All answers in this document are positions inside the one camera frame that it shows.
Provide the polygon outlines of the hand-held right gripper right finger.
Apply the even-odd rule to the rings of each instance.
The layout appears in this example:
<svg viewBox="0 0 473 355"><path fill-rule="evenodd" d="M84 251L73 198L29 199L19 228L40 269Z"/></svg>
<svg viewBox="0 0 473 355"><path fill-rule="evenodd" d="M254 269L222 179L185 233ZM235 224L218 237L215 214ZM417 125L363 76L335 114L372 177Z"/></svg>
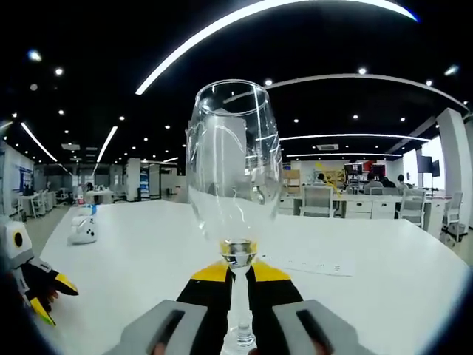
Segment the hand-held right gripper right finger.
<svg viewBox="0 0 473 355"><path fill-rule="evenodd" d="M257 260L247 273L256 354L371 354L354 326L316 300L303 300L290 276Z"/></svg>

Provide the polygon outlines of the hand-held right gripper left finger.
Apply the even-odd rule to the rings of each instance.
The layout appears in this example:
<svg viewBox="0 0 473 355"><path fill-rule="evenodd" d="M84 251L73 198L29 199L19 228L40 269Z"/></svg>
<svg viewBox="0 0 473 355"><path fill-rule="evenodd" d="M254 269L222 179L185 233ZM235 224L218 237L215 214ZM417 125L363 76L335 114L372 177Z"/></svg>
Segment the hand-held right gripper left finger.
<svg viewBox="0 0 473 355"><path fill-rule="evenodd" d="M176 300L164 300L127 325L111 354L220 354L228 331L233 277L223 261L191 276Z"/></svg>

